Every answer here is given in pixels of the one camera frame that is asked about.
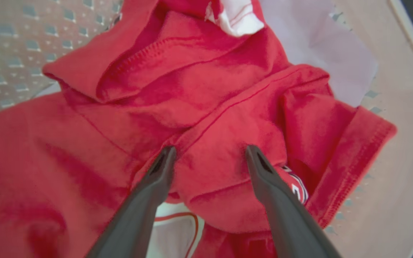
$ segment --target clothing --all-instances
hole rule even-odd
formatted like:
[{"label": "clothing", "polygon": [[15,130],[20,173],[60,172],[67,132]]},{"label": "clothing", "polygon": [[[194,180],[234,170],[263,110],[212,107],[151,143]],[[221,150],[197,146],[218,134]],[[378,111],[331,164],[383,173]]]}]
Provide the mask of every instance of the clothing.
[{"label": "clothing", "polygon": [[167,202],[205,220],[194,258],[275,255],[249,144],[331,221],[395,126],[335,100],[328,74],[291,65],[268,27],[236,38],[207,6],[126,1],[113,28],[44,67],[62,93],[0,112],[0,257],[84,256],[167,145]]}]

